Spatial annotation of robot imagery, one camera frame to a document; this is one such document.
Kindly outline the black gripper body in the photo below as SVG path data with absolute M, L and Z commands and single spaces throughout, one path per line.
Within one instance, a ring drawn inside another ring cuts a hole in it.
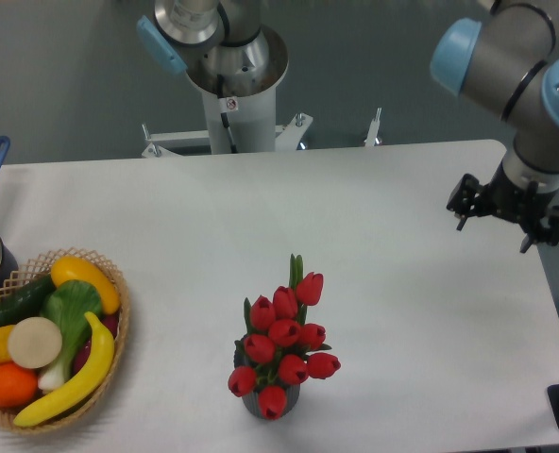
M 554 192 L 541 193 L 535 181 L 521 189 L 510 180 L 501 164 L 491 181 L 479 193 L 477 215 L 494 216 L 529 227 L 538 224 L 545 217 L 553 197 Z

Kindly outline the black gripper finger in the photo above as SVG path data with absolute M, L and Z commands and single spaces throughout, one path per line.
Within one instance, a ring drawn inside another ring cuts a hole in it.
M 452 190 L 446 209 L 458 220 L 456 229 L 462 231 L 470 217 L 480 217 L 482 212 L 477 205 L 483 186 L 479 180 L 471 175 L 464 174 L 460 182 Z
M 525 233 L 520 253 L 525 254 L 532 245 L 540 243 L 556 246 L 559 244 L 559 205 L 550 207 L 543 217 L 535 213 L 526 214 L 519 225 Z

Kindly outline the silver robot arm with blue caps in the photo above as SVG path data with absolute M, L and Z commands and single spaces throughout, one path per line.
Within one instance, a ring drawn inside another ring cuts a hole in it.
M 432 55 L 432 78 L 516 130 L 492 179 L 466 174 L 447 208 L 464 225 L 493 216 L 525 234 L 520 250 L 559 243 L 559 1 L 493 1 L 491 20 L 454 23 Z

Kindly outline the silver robot base arm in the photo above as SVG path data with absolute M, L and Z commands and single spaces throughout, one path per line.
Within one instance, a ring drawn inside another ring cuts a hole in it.
M 157 1 L 138 20 L 142 46 L 171 75 L 185 73 L 218 97 L 247 97 L 279 84 L 288 69 L 280 35 L 262 22 L 261 1 Z

